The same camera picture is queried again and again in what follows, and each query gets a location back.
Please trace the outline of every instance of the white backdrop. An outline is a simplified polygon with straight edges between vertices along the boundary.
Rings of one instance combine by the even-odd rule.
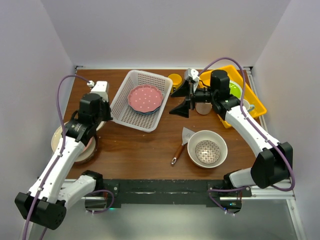
[[[292,0],[253,67],[271,134],[293,146],[296,203],[308,239],[319,239],[320,1]]]
[[[223,56],[253,66],[290,0],[42,2],[76,65],[202,68]]]
[[[73,65],[40,0],[0,5],[0,239],[16,240],[24,220],[14,200],[51,158],[56,87]],[[62,88],[63,110],[71,86]]]

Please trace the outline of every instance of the gray floor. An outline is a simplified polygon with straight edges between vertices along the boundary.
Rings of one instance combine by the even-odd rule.
[[[42,231],[34,226],[30,239]],[[101,214],[79,201],[45,240],[296,240],[285,200],[246,200],[235,216],[202,205],[123,205]]]

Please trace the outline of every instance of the cable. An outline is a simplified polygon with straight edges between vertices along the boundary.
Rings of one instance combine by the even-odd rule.
[[[270,140],[268,140],[267,136],[265,136],[263,134],[263,132],[261,132],[259,130],[259,128],[257,128],[257,126],[249,119],[247,118],[247,114],[245,113],[244,109],[243,109],[243,105],[244,105],[244,97],[245,97],[245,90],[246,90],[246,76],[245,76],[245,72],[244,70],[242,69],[242,67],[240,66],[240,64],[230,58],[230,57],[220,57],[216,60],[214,60],[213,62],[211,62],[208,66],[206,66],[199,74],[198,74],[198,77],[204,73],[208,68],[210,68],[213,64],[215,64],[216,62],[219,62],[221,60],[229,60],[229,61],[232,61],[235,63],[235,65],[237,65],[237,67],[240,69],[240,72],[241,72],[241,75],[242,75],[242,80],[243,80],[243,87],[242,87],[242,95],[241,95],[241,99],[240,99],[240,110],[241,110],[241,113],[243,114],[243,116],[247,119],[247,121],[253,126],[253,128],[261,135],[261,137],[263,137],[276,151],[277,153],[280,155],[280,157],[282,158],[282,160],[284,161],[284,164],[286,165],[286,167],[288,168],[288,171],[289,171],[289,174],[291,176],[291,186],[289,188],[280,188],[280,187],[277,187],[275,185],[272,185],[273,188],[277,189],[277,190],[280,190],[280,191],[283,191],[283,192],[289,192],[291,190],[294,189],[295,185],[296,185],[296,179],[295,179],[295,176],[294,176],[294,172],[286,158],[286,156],[280,151],[280,149],[275,145],[273,144],[273,142],[271,142]],[[228,192],[236,192],[236,191],[239,191],[241,190],[242,187],[240,188],[235,188],[235,189],[229,189],[229,190],[221,190],[221,189],[210,189],[208,190],[208,192],[223,192],[223,193],[228,193]],[[215,202],[215,204],[218,205],[218,207],[222,208],[223,210],[225,210],[213,197],[211,197],[209,195],[209,197]]]
[[[109,205],[108,207],[106,207],[106,208],[104,208],[104,209],[102,209],[102,210],[100,210],[100,211],[87,210],[87,211],[88,211],[88,212],[90,212],[90,213],[93,213],[93,214],[100,214],[100,213],[104,213],[104,212],[105,212],[105,211],[107,211],[109,208],[111,208],[111,206],[114,204],[115,196],[114,196],[114,194],[113,194],[111,191],[109,191],[109,190],[102,189],[102,190],[93,191],[93,192],[91,192],[91,193],[92,193],[92,194],[97,194],[97,193],[108,193],[108,194],[110,194],[110,195],[111,195],[112,200],[111,200],[111,203],[110,203],[110,205]]]
[[[46,232],[47,232],[47,227],[45,227],[44,229],[43,229],[43,231],[42,231],[42,233],[41,233],[41,235],[40,235],[40,238],[39,238],[39,240],[42,240],[43,238],[44,238],[44,236],[45,236],[45,234],[46,234]]]
[[[42,179],[42,181],[41,181],[41,183],[39,185],[39,189],[42,189],[43,186],[45,185],[48,176],[50,175],[52,169],[55,167],[56,163],[58,162],[60,156],[62,155],[62,153],[63,153],[63,151],[65,149],[65,145],[66,145],[66,128],[65,128],[65,125],[64,125],[64,119],[62,117],[62,113],[61,113],[61,109],[60,109],[59,91],[60,91],[60,87],[61,87],[61,84],[63,83],[63,81],[66,80],[67,78],[71,78],[71,77],[79,78],[79,79],[82,79],[82,80],[86,81],[87,83],[89,83],[89,81],[87,79],[85,79],[84,77],[79,76],[79,75],[67,75],[59,83],[59,86],[58,86],[57,91],[56,91],[55,103],[56,103],[56,109],[57,109],[57,112],[58,112],[60,124],[61,124],[61,127],[62,127],[62,146],[61,146],[59,155],[56,156],[56,158],[53,161],[52,165],[49,167],[48,171],[44,175],[44,177],[43,177],[43,179]],[[31,218],[31,215],[32,215],[32,213],[34,211],[34,208],[35,208],[37,199],[39,198],[40,192],[41,192],[41,190],[38,190],[35,193],[35,196],[34,196],[33,201],[31,203],[31,207],[29,209],[28,215],[26,216],[26,220],[25,220],[24,228],[23,228],[22,240],[26,240],[27,239],[27,232],[28,232],[28,226],[29,226],[29,223],[30,223],[30,218]]]
[[[202,85],[203,85],[203,86],[205,86],[206,88],[208,88],[208,89],[210,88],[210,86],[205,85],[204,81],[202,81],[201,79],[199,79],[199,82],[201,82],[201,83],[202,83]]]
[[[224,208],[220,203],[218,203],[215,198],[213,196],[210,195],[210,192],[217,192],[217,193],[230,193],[230,192],[238,192],[241,190],[246,189],[246,186],[242,186],[242,187],[238,187],[238,188],[234,188],[234,189],[209,189],[207,192],[209,193],[209,197],[210,199],[219,207],[221,208],[225,214],[232,214],[233,216],[235,215],[233,212],[228,211],[226,208]]]

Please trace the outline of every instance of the wooden spatula handle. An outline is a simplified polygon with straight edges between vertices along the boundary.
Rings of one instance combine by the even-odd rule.
[[[171,166],[175,165],[177,160],[179,159],[182,151],[184,150],[185,148],[185,145],[180,145],[179,148],[176,150],[174,156],[173,156],[173,159],[171,161]]]

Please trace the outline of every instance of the green bowl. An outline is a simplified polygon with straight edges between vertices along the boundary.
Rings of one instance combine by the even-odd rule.
[[[242,88],[238,83],[230,80],[229,87],[230,87],[230,94],[237,97],[238,99],[241,98]]]

